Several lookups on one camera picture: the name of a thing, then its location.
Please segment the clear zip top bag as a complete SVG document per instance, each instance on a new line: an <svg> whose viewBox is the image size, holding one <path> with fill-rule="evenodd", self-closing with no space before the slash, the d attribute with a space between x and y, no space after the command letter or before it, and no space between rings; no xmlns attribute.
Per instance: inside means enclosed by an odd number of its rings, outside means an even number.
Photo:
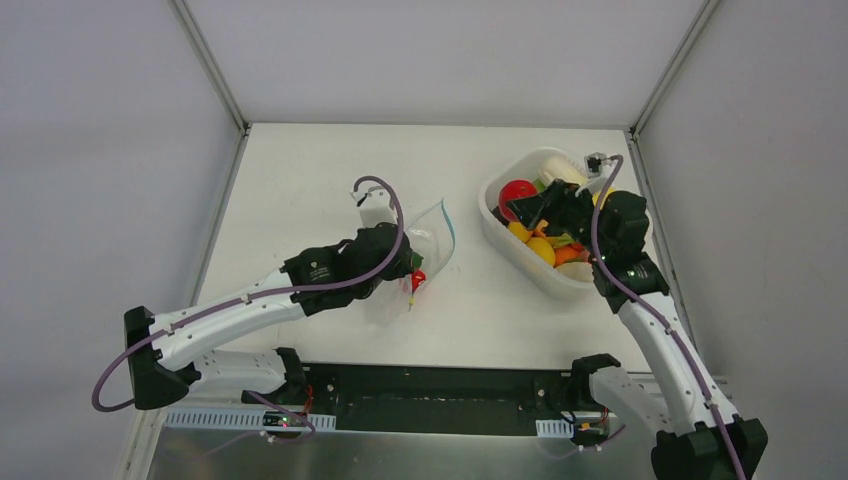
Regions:
<svg viewBox="0 0 848 480"><path fill-rule="evenodd" d="M444 199L413 217L405 233L412 249L424 257L421 269L427 274L427 281L414 295L410 293L410 275L383 282L366 305L367 312L379 325L411 313L455 252L456 232Z"/></svg>

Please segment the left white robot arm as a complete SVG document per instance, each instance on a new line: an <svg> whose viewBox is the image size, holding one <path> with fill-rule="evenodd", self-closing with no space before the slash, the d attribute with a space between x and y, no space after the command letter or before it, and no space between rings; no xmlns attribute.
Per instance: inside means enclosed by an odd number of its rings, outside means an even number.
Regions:
<svg viewBox="0 0 848 480"><path fill-rule="evenodd" d="M254 284L222 299L171 313L143 306L124 315L127 364L139 410L170 406L191 393L239 390L293 404L306 376L296 351L226 351L226 343L283 322L365 300L383 282L404 279L423 264L393 223L358 230L353 239L312 247Z"/></svg>

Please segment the red apple toy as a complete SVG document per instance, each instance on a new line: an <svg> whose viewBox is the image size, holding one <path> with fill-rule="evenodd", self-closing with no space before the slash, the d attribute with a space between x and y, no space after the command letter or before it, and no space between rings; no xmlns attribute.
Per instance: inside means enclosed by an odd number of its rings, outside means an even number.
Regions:
<svg viewBox="0 0 848 480"><path fill-rule="evenodd" d="M516 179L507 182L499 191L498 210L507 222L516 222L517 217L507 205L508 202L535 196L536 186L528 180Z"/></svg>

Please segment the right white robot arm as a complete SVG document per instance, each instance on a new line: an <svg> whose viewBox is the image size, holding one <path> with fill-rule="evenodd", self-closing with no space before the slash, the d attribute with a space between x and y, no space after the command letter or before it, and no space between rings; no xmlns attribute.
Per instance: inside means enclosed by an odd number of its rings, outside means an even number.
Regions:
<svg viewBox="0 0 848 480"><path fill-rule="evenodd" d="M669 286L645 250L645 199L627 191L593 195L556 180L504 205L526 229L545 221L548 235L566 234L588 250L594 285L635 339L666 409L614 366L571 378L572 404L601 404L638 428L658 479L754 478L768 434L759 419L741 416L683 329Z"/></svg>

